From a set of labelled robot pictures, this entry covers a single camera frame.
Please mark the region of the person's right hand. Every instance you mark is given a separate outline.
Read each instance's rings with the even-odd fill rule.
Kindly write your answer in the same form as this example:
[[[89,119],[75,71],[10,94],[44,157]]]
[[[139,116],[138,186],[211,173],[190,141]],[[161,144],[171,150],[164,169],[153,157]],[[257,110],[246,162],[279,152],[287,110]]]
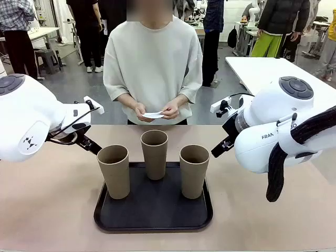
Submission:
[[[142,103],[136,102],[134,106],[134,112],[138,119],[142,122],[150,123],[154,121],[154,119],[144,117],[143,115],[146,113],[145,106]]]

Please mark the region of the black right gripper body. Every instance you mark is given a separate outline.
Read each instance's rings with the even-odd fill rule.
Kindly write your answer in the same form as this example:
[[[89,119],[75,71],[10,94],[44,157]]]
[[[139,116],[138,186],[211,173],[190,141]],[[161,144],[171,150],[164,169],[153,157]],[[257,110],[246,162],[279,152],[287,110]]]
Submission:
[[[222,125],[224,131],[228,134],[228,136],[224,139],[226,142],[235,142],[237,136],[239,135],[239,132],[235,125],[236,117],[236,114],[230,116]]]

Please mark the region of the person's left hand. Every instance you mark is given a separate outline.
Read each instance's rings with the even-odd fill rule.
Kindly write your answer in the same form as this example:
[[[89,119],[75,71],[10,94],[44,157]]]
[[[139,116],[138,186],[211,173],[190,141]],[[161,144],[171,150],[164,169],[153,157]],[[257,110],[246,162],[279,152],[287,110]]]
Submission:
[[[175,103],[167,104],[161,112],[161,115],[163,115],[163,119],[166,120],[172,120],[178,117],[179,115],[179,109],[178,105]]]

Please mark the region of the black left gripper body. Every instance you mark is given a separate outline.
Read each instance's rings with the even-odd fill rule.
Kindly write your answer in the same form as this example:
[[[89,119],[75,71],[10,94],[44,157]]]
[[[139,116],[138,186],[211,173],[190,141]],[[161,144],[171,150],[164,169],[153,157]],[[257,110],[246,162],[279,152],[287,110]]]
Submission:
[[[79,130],[76,131],[75,134],[77,135],[77,138],[75,140],[75,144],[90,144],[91,140],[85,135],[85,130]]]

